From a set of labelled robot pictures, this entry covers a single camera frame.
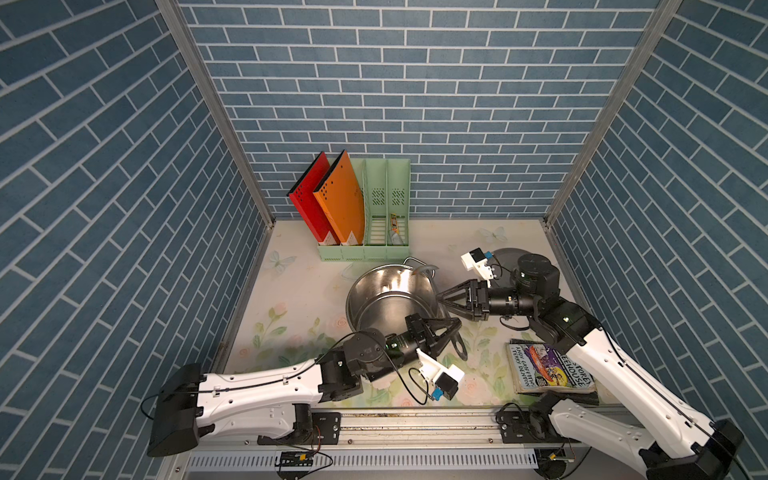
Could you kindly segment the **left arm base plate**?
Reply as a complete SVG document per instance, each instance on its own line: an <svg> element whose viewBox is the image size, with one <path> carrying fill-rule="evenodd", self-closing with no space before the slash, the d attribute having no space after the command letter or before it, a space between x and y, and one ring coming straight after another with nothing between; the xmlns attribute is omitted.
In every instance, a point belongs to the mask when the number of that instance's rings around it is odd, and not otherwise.
<svg viewBox="0 0 768 480"><path fill-rule="evenodd" d="M305 446L320 443L321 445L337 445L341 433L342 415L339 412L309 412L302 414L294 423L295 429L277 439L258 436L260 446L299 445Z"/></svg>

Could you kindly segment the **red folder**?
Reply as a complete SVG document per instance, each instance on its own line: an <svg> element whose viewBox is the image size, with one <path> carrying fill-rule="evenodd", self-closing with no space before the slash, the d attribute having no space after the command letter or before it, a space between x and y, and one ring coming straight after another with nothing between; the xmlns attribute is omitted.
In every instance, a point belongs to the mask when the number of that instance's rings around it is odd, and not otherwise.
<svg viewBox="0 0 768 480"><path fill-rule="evenodd" d="M320 152L293 185L288 198L297 209L305 225L321 245L338 245L339 241L314 191L330 169L326 154Z"/></svg>

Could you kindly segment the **small circuit board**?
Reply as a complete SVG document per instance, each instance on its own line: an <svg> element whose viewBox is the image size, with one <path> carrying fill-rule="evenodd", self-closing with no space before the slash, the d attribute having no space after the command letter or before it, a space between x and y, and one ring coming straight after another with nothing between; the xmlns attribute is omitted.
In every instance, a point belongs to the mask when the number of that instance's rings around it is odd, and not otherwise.
<svg viewBox="0 0 768 480"><path fill-rule="evenodd" d="M313 455L307 452L284 451L279 454L278 469L299 468L309 470L314 466Z"/></svg>

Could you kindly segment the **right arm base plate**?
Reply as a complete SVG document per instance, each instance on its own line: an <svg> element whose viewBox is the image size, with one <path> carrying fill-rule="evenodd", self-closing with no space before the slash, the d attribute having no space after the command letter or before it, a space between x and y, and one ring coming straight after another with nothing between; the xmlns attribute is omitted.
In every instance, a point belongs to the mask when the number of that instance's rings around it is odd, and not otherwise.
<svg viewBox="0 0 768 480"><path fill-rule="evenodd" d="M500 429L505 444L568 444L573 439L558 434L551 422L541 414L526 410L504 410L495 414L495 421Z"/></svg>

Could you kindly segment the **orange folder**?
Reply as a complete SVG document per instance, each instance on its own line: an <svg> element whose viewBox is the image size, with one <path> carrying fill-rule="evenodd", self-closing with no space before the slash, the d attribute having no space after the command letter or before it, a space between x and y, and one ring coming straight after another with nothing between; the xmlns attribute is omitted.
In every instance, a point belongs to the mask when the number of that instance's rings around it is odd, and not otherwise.
<svg viewBox="0 0 768 480"><path fill-rule="evenodd" d="M341 245L360 245L365 233L364 199L346 150L323 175L313 195Z"/></svg>

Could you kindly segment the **colourful children's book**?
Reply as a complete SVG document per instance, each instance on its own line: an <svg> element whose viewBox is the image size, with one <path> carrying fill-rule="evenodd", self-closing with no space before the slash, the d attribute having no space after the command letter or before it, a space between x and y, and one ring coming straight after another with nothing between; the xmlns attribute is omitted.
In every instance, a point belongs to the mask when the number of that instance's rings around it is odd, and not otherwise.
<svg viewBox="0 0 768 480"><path fill-rule="evenodd" d="M518 394L536 396L554 392L579 403L599 404L592 375L553 347L513 339L506 348Z"/></svg>

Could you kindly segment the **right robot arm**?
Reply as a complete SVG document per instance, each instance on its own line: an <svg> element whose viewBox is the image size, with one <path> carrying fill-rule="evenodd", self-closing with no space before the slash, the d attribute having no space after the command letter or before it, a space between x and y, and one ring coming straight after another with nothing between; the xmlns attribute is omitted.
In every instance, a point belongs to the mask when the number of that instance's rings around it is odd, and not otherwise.
<svg viewBox="0 0 768 480"><path fill-rule="evenodd" d="M529 408L538 434L577 440L648 479L722 479L739 463L741 430L728 419L711 420L624 353L591 313L561 295L560 271L547 257L524 253L510 267L492 257L480 249L464 254L464 267L477 278L440 292L439 302L470 320L527 318L539 339L589 372L640 423L547 392Z"/></svg>

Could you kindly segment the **metal ladle spoon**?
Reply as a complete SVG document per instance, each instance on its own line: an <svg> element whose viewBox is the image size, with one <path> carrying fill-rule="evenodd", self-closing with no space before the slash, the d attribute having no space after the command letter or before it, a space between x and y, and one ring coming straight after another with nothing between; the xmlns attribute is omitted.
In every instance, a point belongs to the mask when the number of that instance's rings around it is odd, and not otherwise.
<svg viewBox="0 0 768 480"><path fill-rule="evenodd" d="M456 352L458 357L462 361L466 361L468 359L468 351L467 351L467 347L465 345L465 342L464 342L461 334L460 333L454 333L450 337L450 341L451 341L451 344L452 344L452 346L454 348L454 351Z"/></svg>

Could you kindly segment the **steel pot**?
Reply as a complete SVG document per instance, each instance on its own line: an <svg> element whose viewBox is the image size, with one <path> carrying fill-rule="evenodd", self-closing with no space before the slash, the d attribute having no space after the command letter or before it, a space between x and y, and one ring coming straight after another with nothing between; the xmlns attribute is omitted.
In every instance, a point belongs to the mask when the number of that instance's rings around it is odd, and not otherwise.
<svg viewBox="0 0 768 480"><path fill-rule="evenodd" d="M406 330L405 319L409 315L446 318L437 301L437 271L435 265L415 257L367 271L352 284L347 295L345 310L350 329L399 334Z"/></svg>

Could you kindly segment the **green file organizer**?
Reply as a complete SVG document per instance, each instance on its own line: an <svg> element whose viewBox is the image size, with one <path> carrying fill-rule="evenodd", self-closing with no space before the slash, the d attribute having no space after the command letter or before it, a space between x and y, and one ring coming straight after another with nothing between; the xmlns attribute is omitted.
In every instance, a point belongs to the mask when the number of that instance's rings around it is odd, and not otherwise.
<svg viewBox="0 0 768 480"><path fill-rule="evenodd" d="M404 158L353 158L351 163L364 199L364 243L358 246L319 245L320 259L349 262L397 262L406 259L410 255L410 161ZM390 244L391 214L398 217L403 245Z"/></svg>

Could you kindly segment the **small item in organizer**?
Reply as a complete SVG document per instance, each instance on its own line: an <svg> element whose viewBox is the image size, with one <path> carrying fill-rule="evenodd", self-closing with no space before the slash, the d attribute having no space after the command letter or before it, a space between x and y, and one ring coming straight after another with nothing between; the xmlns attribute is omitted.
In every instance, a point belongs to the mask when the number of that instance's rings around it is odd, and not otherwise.
<svg viewBox="0 0 768 480"><path fill-rule="evenodd" d="M390 244L394 246L404 244L400 234L399 220L395 214L390 215Z"/></svg>

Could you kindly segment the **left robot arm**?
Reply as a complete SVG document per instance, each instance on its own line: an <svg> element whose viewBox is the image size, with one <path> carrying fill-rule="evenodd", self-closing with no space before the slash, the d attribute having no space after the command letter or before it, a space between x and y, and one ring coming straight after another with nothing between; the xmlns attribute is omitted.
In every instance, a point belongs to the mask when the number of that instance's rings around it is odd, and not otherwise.
<svg viewBox="0 0 768 480"><path fill-rule="evenodd" d="M438 356L448 345L464 353L458 318L412 314L401 334L365 329L342 337L313 360L248 374L205 373L180 367L155 394L147 454L167 457L196 448L211 435L257 435L275 443L305 441L315 433L312 410L362 394L367 383L403 368L418 372L419 404L453 398L464 373Z"/></svg>

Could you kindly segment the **aluminium front rail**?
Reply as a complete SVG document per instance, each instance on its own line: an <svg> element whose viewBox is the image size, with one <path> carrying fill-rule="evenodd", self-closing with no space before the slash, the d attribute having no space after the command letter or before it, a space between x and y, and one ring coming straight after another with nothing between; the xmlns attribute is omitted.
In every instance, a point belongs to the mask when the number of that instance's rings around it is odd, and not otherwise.
<svg viewBox="0 0 768 480"><path fill-rule="evenodd" d="M621 408L591 409L638 426ZM161 479L320 479L415 478L427 472L470 478L485 472L536 472L565 478L589 452L577 440L568 444L505 444L494 409L341 410L337 445L260 446L255 435L206 439L196 449L167 459ZM284 451L313 455L309 469L278 469Z"/></svg>

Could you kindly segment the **steel pot lid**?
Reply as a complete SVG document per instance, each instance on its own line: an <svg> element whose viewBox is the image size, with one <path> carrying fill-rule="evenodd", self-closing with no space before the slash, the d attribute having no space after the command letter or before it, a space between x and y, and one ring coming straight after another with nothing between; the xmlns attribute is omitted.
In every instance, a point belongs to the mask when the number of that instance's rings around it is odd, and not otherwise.
<svg viewBox="0 0 768 480"><path fill-rule="evenodd" d="M530 255L531 252L520 248L501 248L491 252L489 265L495 279L511 281L512 278L528 278L530 274L519 264L521 258Z"/></svg>

